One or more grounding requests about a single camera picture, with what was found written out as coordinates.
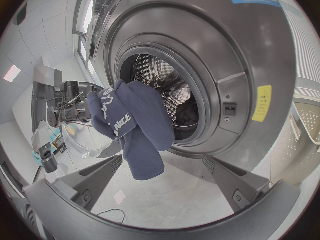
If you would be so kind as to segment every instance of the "wire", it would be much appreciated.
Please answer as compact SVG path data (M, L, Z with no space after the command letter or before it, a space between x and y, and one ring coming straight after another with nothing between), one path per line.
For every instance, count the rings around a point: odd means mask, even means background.
M83 91L81 93L79 93L76 97L74 97L72 100L67 102L67 104L70 104L71 102L75 101L77 98L79 98L81 96L81 94L83 94Z
M125 212L124 212L123 210L121 210L121 209L110 209L110 210L105 210L105 211L102 211L102 212L98 213L98 214L97 214L97 216L98 216L98 215L100 215L100 214L103 214L103 213L109 212L109 211L113 211L113 210L122 211L122 213L123 213L123 218L122 218L122 221L120 222L120 223L122 224L122 223L123 223L123 221L125 220Z
M64 93L62 94L62 103L61 104L63 104L63 100L64 100ZM57 123L56 128L58 128L58 126L59 126L61 112L62 112L62 107L60 108L60 112L59 112L59 116L58 116L58 123Z
M90 124L79 123L79 122L76 122L76 121L70 121L69 123L70 123L70 124L77 124L77 125L81 125L81 126L93 127L93 126L90 125Z

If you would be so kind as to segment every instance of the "navy hoodie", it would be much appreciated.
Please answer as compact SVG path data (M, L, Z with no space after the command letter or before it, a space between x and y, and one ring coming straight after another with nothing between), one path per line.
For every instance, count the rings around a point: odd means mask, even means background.
M92 126L112 140L120 140L133 178L148 180L162 174L158 151L174 141L172 121L155 89L139 81L118 80L99 94L87 96Z

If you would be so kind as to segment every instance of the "ventilation grille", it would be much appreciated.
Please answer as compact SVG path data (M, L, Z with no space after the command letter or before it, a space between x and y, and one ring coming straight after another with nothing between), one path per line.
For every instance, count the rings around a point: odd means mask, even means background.
M209 160L205 155L202 156L202 162L207 167L208 171L214 173L214 163Z
M120 165L122 165L122 155L119 156L117 159L115 159L112 163L111 163L111 172L112 174L115 174L116 171L118 170L118 168L120 167Z
M30 206L30 204L25 203L24 207L26 209L26 220L29 223L29 225L34 228L35 227L35 222L34 222L34 216L33 216L33 210Z

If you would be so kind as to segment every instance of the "stainless steel drum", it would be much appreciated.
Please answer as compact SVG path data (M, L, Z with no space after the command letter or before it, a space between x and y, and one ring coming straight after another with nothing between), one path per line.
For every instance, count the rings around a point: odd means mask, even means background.
M277 0L105 0L92 22L88 51L98 76L160 91L176 134L172 153L252 170L269 151L296 73ZM198 120L186 127L175 113L191 97Z

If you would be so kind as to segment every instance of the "window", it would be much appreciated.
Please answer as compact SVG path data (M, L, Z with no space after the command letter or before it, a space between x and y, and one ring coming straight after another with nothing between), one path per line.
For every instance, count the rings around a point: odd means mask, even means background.
M91 60L88 60L88 70L90 71L91 74L94 73L94 67L91 63Z
M83 45L83 42L80 41L80 53L82 55L82 59L83 61L85 62L86 61L86 58L87 58L87 51L86 51L86 48L85 46Z
M84 22L83 22L83 29L85 30L86 33L87 33L87 30L88 30L88 25L91 22L92 6L93 5L94 5L94 2L92 0L90 0L89 6L88 6L88 10L87 10L87 13L85 15Z
M72 32L76 35L86 35L92 18L92 0L77 0L73 16Z
M9 71L6 73L3 79L12 82L14 78L20 73L20 69L16 67L16 65L12 65L12 67L9 69Z

